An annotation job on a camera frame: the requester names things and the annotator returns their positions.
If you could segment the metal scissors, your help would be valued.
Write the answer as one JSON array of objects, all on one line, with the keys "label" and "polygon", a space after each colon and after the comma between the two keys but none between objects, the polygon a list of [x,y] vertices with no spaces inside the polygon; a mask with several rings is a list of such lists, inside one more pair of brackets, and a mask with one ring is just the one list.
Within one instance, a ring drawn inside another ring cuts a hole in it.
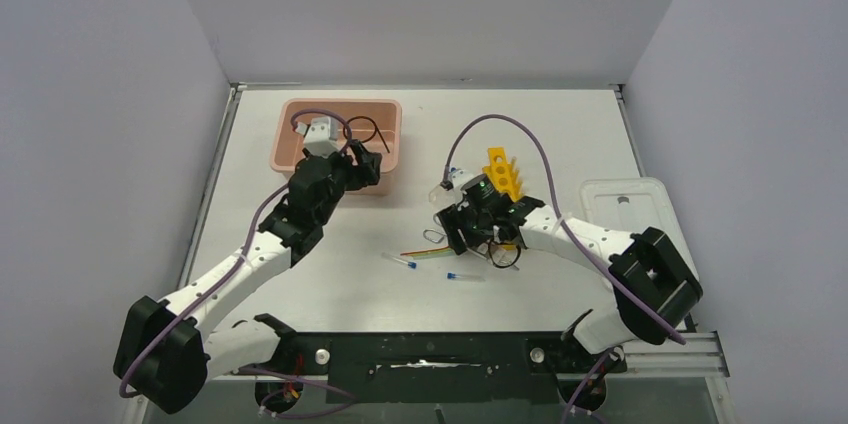
[{"label": "metal scissors", "polygon": [[434,244],[442,243],[446,239],[446,235],[437,229],[425,229],[422,236],[425,240]]}]

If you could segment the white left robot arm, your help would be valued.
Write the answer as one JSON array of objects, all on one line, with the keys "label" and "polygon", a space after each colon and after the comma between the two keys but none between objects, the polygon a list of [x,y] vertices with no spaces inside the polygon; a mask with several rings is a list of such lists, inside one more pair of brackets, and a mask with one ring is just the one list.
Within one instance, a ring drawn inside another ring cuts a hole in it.
[{"label": "white left robot arm", "polygon": [[268,361],[282,339],[279,324],[250,320],[219,336],[215,328],[313,250],[346,193],[379,183],[382,158],[358,140],[328,154],[305,152],[287,182],[259,205],[234,252],[163,298],[137,300],[128,310],[113,364],[120,396],[143,396],[174,414],[207,382]]}]

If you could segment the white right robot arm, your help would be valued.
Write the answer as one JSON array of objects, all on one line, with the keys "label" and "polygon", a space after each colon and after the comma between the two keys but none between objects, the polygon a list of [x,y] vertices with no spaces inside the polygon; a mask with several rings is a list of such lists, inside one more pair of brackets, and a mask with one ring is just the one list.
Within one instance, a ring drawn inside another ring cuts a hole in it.
[{"label": "white right robot arm", "polygon": [[559,214],[540,199],[512,199],[485,174],[459,169],[428,195],[456,254],[489,244],[546,252],[597,272],[612,303],[583,312],[566,332],[564,361],[585,371],[602,352],[630,341],[682,340],[677,330],[703,288],[671,237],[655,227],[628,232]]}]

